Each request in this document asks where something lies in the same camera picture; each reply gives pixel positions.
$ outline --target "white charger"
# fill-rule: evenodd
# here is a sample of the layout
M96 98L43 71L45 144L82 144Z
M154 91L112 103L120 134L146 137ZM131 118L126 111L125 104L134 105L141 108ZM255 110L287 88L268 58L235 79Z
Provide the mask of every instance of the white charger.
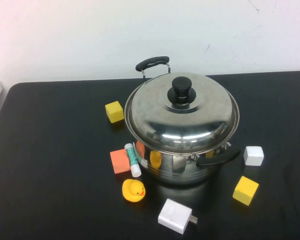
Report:
M188 222L194 224L198 222L198 218L191 214L191 208L168 198L159 214L158 223L177 233L184 234Z

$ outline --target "pot lid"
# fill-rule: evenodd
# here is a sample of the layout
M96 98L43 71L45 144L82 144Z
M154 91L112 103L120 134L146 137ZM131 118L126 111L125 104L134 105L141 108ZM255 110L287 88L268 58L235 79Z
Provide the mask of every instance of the pot lid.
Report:
M182 155L222 145L239 123L238 105L224 87L187 72L146 81L130 95L124 113L130 132L143 144Z

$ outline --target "glue stick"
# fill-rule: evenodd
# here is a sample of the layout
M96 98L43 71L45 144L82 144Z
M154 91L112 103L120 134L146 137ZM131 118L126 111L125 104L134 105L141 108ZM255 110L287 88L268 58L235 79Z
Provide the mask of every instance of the glue stick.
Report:
M134 152L134 146L131 143L127 143L126 145L124 145L124 149L126 150L126 154L129 159L132 177L140 177L141 170Z

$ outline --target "white cube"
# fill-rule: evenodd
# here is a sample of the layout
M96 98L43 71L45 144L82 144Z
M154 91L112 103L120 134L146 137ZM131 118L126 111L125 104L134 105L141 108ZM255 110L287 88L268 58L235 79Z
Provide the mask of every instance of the white cube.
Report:
M247 166L261 166L264 160L264 151L260 146L246 146L244 150L244 163Z

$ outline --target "pot handle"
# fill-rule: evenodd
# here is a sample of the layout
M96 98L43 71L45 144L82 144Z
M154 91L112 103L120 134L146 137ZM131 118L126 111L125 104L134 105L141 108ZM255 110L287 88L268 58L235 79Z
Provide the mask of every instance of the pot handle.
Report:
M217 154L214 157L201 156L196 160L197 167L212 167L218 165L224 165L231 162L241 153L241 149L238 147L230 146L228 150L222 154Z
M171 68L170 68L170 65L169 65L169 60L170 60L170 58L168 56L151 57L151 58L148 58L148 59L138 63L135 66L135 70L137 70L138 72L142 72L143 79L145 79L146 75L145 75L144 70L146 70L148 68L151 68L151 67L154 67L154 66L157 66L159 64L166 64L168 66L168 73L170 73Z

